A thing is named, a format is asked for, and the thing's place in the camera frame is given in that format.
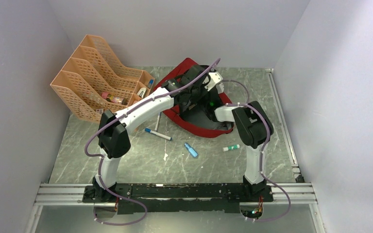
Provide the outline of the red student backpack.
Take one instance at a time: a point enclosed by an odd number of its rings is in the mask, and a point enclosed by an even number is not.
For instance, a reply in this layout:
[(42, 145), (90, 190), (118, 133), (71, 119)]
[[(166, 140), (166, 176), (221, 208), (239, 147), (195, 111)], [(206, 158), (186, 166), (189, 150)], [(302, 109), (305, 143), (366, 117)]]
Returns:
[[(153, 91), (159, 88), (165, 81), (184, 74), (193, 65), (197, 65), (194, 60), (191, 58), (184, 59), (154, 86)], [(234, 124), (232, 122), (211, 121), (205, 115), (203, 109), (198, 106), (194, 106), (191, 110), (182, 114), (180, 113), (179, 106), (174, 106), (171, 109), (165, 110), (163, 114), (177, 126), (199, 137), (215, 138), (222, 134), (231, 133), (234, 129)]]

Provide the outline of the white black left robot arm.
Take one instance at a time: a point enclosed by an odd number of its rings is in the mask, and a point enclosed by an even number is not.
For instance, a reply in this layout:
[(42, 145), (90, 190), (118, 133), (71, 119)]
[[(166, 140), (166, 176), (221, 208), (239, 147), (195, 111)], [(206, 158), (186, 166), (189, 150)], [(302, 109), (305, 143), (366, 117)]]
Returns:
[(105, 111), (98, 131), (90, 141), (98, 138), (101, 152), (98, 171), (93, 178), (94, 197), (101, 202), (117, 198), (116, 174), (119, 162), (131, 148), (129, 133), (150, 117), (178, 107), (180, 110), (198, 104), (208, 94), (218, 94), (215, 77), (217, 63), (209, 66), (193, 65), (181, 76), (164, 81), (152, 94), (138, 103), (113, 113)]

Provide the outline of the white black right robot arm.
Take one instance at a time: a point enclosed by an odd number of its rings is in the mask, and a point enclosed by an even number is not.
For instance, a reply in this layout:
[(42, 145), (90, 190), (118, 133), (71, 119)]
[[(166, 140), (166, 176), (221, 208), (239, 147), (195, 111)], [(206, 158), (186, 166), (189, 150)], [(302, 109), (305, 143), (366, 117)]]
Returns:
[(246, 170), (243, 176), (243, 196), (254, 201), (266, 189), (265, 150), (274, 128), (258, 101), (205, 105), (205, 113), (214, 122), (234, 123), (242, 143), (246, 146)]

